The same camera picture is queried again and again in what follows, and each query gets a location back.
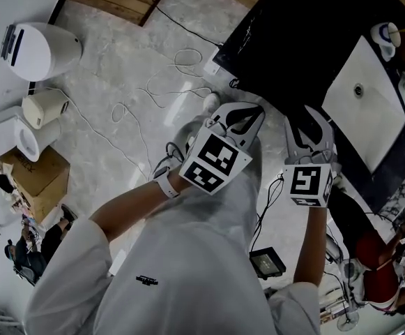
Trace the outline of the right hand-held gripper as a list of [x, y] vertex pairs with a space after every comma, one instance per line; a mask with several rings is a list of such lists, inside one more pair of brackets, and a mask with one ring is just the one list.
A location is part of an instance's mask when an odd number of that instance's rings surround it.
[[315, 109], [305, 109], [321, 128], [321, 140], [310, 151], [302, 143], [297, 126], [284, 120], [288, 157], [284, 161], [284, 192], [296, 205], [326, 207], [334, 178], [339, 172], [334, 148], [334, 131], [328, 121]]

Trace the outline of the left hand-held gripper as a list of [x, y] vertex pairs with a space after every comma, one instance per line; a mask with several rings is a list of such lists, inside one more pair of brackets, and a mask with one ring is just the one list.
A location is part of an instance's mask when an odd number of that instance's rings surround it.
[[216, 194], [252, 161], [248, 149], [265, 115], [256, 103], [221, 105], [203, 122], [179, 175], [205, 193]]

